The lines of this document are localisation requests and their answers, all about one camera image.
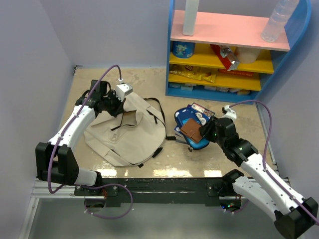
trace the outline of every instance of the shelf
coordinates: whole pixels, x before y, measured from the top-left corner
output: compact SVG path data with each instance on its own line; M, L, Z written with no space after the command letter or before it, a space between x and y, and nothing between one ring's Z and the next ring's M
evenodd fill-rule
M184 13L175 10L170 39L206 44L222 44L289 51L290 46L284 31L276 42L266 42L260 34L267 24L267 17L241 16L210 12L198 12L194 36L182 34Z
M169 63L225 69L210 45L201 43L196 44L195 53L189 58L178 58L174 56L173 53L170 53ZM262 50L254 63L239 64L237 70L273 74L274 67L270 51Z
M218 87L229 87L229 88L236 88L236 89L251 90L251 91L261 91L261 84L260 84L258 73L255 73L253 77L243 77L243 76L217 73L214 83L211 83L208 81L198 81L198 80L193 80L183 76L169 74L168 81L176 82L176 83L197 84L197 85L203 85L203 86L218 86Z
M251 92L249 95L239 96L236 93L205 90L203 87L195 87L192 91L183 91L179 88L168 87L166 95L236 103L254 99L257 92Z

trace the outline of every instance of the white bottle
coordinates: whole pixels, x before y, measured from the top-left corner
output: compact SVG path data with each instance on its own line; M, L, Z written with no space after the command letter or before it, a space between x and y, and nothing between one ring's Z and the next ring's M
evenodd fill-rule
M251 64L256 61L260 51L261 49L258 48L237 47L235 50L235 55L240 63Z
M186 0L183 35L193 36L199 0Z
M261 38L268 42L276 41L280 33L284 30L284 26L293 14L298 3L299 0L279 0L267 25L261 33Z

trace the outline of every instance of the blue shelf frame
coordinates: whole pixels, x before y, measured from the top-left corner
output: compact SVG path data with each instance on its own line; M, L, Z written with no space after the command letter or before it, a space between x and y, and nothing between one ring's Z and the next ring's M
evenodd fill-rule
M169 19L168 19L168 35L167 35L167 59L166 59L166 87L165 93L167 96L187 97L195 99L204 99L212 101L224 102L240 102L243 100L258 99L262 93L268 91L271 87L271 82L279 75L281 69L289 67L286 64L298 43L303 38L309 24L311 16L311 2L310 0L300 0L293 15L288 20L285 30L290 46L289 52L271 51L274 70L273 74L260 74L262 90L259 92L252 91L249 95L238 96L234 93L215 92L205 90L202 86L196 86L193 91L183 91L177 88L170 88L168 86L168 72L169 72L169 55L170 55L170 34L172 29L172 22L174 18L175 0L170 0Z

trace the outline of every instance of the pink shelf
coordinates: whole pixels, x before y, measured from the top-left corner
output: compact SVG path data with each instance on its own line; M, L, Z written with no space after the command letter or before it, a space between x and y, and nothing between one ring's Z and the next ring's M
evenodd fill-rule
M220 13L198 12L194 36L182 34L184 13L175 10L170 39L207 44L243 46L277 51L289 51L286 33L283 32L276 42L266 42L260 34L268 18L240 16Z

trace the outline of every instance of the light purple wall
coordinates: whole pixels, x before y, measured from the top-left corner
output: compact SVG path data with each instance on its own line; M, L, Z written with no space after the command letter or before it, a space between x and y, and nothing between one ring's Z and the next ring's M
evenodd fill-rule
M73 69L38 0L2 1L0 32L0 238L15 239L35 181L35 146L58 128Z
M281 176L319 202L319 0L312 0L312 7L304 38L261 100L273 116L271 146ZM319 227L307 234L318 235Z
M40 1L74 64L166 66L169 0ZM270 16L277 2L200 0L199 10ZM176 9L185 9L185 0L176 0Z

